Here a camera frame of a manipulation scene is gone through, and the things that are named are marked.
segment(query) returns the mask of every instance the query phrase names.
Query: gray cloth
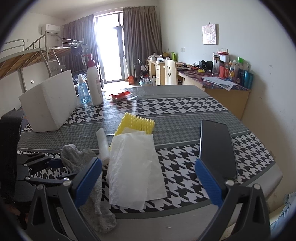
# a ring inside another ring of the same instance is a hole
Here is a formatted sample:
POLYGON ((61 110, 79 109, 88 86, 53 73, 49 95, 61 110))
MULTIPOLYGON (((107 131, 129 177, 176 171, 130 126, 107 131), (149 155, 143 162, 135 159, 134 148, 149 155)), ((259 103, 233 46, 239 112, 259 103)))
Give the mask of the gray cloth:
POLYGON ((155 7, 125 7, 123 9, 124 48, 128 75, 135 75, 134 64, 153 53, 162 53, 160 25, 155 7))
MULTIPOLYGON (((70 172, 81 171, 93 157, 96 157, 96 154, 91 149, 78 151, 73 144, 64 146, 61 152, 62 162, 70 172)), ((102 190, 101 174, 85 205, 79 209, 83 217, 96 232, 107 233, 115 228, 116 219, 115 215, 107 207, 101 206, 102 190)))

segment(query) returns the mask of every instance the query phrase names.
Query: headphones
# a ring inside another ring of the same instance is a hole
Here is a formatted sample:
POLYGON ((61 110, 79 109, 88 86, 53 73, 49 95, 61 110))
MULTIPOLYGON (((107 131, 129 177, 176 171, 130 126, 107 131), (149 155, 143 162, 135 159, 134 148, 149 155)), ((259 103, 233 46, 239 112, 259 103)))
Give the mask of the headphones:
POLYGON ((204 70, 208 70, 208 71, 212 71, 213 62, 212 61, 205 62, 204 60, 200 60, 199 61, 199 68, 204 69, 204 70))

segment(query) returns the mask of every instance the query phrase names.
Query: brown curtain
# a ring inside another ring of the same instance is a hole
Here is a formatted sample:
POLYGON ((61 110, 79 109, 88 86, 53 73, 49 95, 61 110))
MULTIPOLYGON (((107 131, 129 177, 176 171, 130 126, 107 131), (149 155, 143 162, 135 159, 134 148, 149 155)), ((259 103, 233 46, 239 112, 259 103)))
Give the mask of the brown curtain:
POLYGON ((134 75, 134 64, 153 53, 161 54, 160 27, 155 7, 126 7, 123 9, 124 48, 128 74, 134 75))
MULTIPOLYGON (((93 53, 93 59, 96 65, 98 65, 98 47, 93 14, 65 24, 63 36, 65 39, 83 40, 84 44, 87 44, 90 47, 90 50, 93 53)), ((67 70, 70 69, 72 72, 85 69, 81 61, 81 55, 75 56, 71 53, 65 56, 65 66, 67 70)))

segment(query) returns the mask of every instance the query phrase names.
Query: smartphone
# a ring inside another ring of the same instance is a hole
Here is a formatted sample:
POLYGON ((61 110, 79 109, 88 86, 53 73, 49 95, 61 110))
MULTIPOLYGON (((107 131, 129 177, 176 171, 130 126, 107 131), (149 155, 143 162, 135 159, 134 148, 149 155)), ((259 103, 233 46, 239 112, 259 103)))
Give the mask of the smartphone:
POLYGON ((201 121, 200 159, 224 180, 237 179, 237 162, 226 124, 210 120, 201 121))

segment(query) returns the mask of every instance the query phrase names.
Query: white chair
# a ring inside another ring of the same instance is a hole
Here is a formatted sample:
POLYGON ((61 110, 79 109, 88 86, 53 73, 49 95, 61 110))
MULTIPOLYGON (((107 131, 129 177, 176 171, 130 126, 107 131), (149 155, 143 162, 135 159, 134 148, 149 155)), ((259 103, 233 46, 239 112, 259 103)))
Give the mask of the white chair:
POLYGON ((176 62, 165 59, 165 85, 177 85, 178 73, 176 62))
POLYGON ((33 131, 58 130, 77 106, 71 70, 34 86, 19 100, 33 131))

